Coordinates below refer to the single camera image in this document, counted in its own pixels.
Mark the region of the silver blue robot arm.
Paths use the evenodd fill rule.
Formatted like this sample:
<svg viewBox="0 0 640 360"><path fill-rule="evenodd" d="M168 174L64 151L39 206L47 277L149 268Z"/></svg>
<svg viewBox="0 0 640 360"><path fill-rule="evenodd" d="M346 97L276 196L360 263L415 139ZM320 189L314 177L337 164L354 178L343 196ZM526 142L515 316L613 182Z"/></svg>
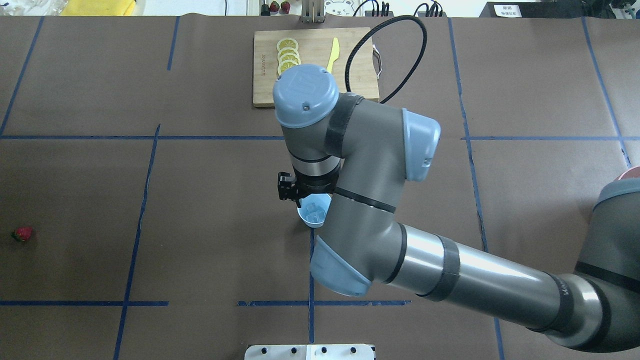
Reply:
<svg viewBox="0 0 640 360"><path fill-rule="evenodd" d="M387 284L432 302L449 302L545 335L584 353L639 346L639 178L617 178L599 194L587 175L542 180L541 160L519 164L521 185L480 177L500 202L517 198L507 217L528 214L541 225L575 230L589 212L586 239L571 273L555 274L504 259L440 234L404 224L397 215L408 182L430 170L441 126L405 108L341 93L315 64L285 71L273 87L275 116L294 170L282 172L282 199L329 194L326 219L310 260L313 278L343 296L362 297Z"/></svg>

